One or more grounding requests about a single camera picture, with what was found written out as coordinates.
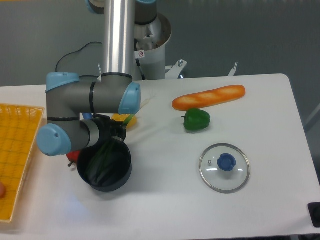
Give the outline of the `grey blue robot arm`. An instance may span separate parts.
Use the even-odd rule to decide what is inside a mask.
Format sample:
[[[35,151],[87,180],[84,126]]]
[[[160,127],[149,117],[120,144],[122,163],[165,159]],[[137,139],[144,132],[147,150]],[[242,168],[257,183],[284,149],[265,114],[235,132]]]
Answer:
[[[141,88],[133,82],[137,47],[135,25],[157,17],[154,0],[88,0],[87,7],[104,15],[101,79],[80,81],[76,73],[51,72],[46,77],[47,124],[36,137],[47,156],[65,155],[98,144],[105,128],[81,114],[135,114],[140,109]]]

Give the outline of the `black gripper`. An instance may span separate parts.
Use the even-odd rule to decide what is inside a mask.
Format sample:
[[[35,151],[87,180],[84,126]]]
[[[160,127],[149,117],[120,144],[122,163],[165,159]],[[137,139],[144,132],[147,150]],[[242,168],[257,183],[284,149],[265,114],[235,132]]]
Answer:
[[[127,136],[127,130],[124,122],[112,120],[109,116],[94,114],[93,122],[98,128],[98,140],[95,145],[102,145],[111,140],[111,138],[124,142]]]

